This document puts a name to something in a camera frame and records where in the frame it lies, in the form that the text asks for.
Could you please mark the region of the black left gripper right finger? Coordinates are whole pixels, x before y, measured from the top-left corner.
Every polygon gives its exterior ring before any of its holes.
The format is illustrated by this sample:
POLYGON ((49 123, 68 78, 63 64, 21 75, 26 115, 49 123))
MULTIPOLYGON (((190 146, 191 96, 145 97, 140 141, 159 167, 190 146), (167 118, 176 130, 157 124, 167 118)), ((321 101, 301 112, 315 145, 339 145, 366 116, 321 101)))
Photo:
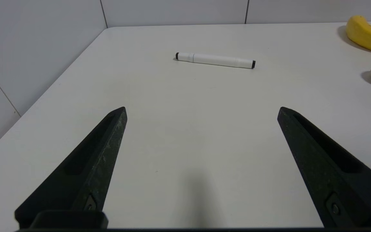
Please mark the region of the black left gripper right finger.
POLYGON ((371 169, 299 112, 277 121, 323 226, 371 229, 371 169))

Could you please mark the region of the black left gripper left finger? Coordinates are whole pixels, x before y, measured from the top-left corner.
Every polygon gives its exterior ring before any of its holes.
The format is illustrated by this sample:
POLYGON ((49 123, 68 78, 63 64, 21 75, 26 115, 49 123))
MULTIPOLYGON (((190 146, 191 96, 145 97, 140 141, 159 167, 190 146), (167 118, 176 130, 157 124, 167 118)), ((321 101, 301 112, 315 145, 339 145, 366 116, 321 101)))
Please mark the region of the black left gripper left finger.
POLYGON ((20 226, 107 226, 103 207, 128 115, 109 112, 15 210, 20 226))

